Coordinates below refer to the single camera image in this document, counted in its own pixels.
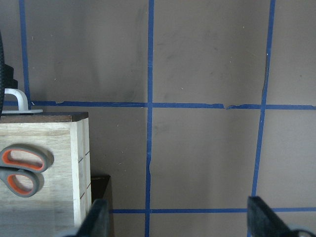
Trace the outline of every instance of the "light wood surface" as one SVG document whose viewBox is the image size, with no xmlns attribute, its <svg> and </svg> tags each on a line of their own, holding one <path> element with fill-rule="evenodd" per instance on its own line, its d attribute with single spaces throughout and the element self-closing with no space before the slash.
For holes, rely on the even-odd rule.
<svg viewBox="0 0 316 237">
<path fill-rule="evenodd" d="M 53 159 L 43 187 L 32 197 L 13 194 L 0 182 L 1 236 L 53 236 L 81 224 L 91 205 L 88 118 L 77 122 L 0 123 L 0 149 L 26 144 Z M 13 153 L 15 159 L 21 157 Z"/>
</svg>

